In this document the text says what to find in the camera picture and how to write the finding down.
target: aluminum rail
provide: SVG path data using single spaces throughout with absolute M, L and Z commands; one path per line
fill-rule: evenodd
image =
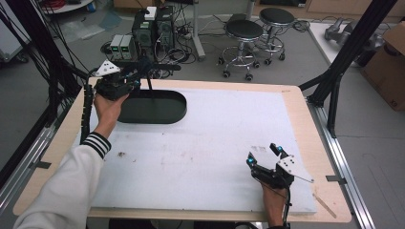
M 349 198 L 349 201 L 352 205 L 352 210 L 355 213 L 359 226 L 362 229 L 375 229 L 373 219 L 370 216 L 366 203 L 361 197 L 360 191 L 355 183 L 354 177 L 352 175 L 348 161 L 343 154 L 342 148 L 340 147 L 337 138 L 333 138 L 333 136 L 330 134 L 330 131 L 328 130 L 328 115 L 325 112 L 325 109 L 315 107 L 312 104 L 309 104 L 309 108 L 314 110 L 318 118 L 320 128 L 322 129 L 325 140 L 328 143 L 328 153 L 333 159 L 336 173 L 338 173 L 340 178 L 346 180 L 346 183 L 341 185 L 346 191 L 347 197 Z
M 65 114 L 63 111 L 60 112 L 62 114 L 59 116 L 59 118 Z M 42 129 L 38 137 L 31 145 L 30 149 L 12 172 L 6 184 L 0 190 L 0 216 L 3 215 L 12 198 L 20 190 L 23 183 L 27 181 L 27 177 L 31 175 L 36 164 L 38 161 L 40 161 L 41 156 L 47 150 L 48 146 L 53 140 L 54 135 L 56 134 L 57 126 L 60 121 L 59 118 L 57 118 L 50 127 L 44 127 Z

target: black stool seat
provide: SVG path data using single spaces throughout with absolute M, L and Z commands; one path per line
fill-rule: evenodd
M 266 24 L 289 24 L 295 20 L 290 12 L 277 8 L 266 8 L 261 10 L 260 18 Z
M 235 20 L 226 24 L 226 31 L 242 39 L 255 39 L 263 34 L 263 29 L 258 24 L 247 20 Z

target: cardboard box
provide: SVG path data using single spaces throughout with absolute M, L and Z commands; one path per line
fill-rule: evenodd
M 405 22 L 383 35 L 386 44 L 361 71 L 395 111 L 405 111 Z
M 146 9 L 147 7 L 158 7 L 164 1 L 160 0 L 114 0 L 115 8 L 122 9 Z

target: white sleeve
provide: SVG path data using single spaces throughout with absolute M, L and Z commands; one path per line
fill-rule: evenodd
M 105 154 L 107 139 L 90 133 L 66 154 L 38 197 L 13 228 L 85 228 Z

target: white plastic part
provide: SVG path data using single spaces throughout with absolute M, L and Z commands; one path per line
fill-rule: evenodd
M 105 60 L 96 72 L 96 77 L 101 77 L 106 74 L 119 73 L 121 69 L 109 60 Z
M 294 158 L 294 155 L 279 160 L 277 164 L 290 175 L 299 177 L 311 183 L 314 182 L 312 176 L 307 172 L 304 166 Z
M 157 8 L 156 7 L 147 7 L 146 9 L 149 11 L 149 13 L 145 14 L 145 20 L 146 21 L 154 21 L 155 18 L 156 18 L 156 10 L 157 10 Z

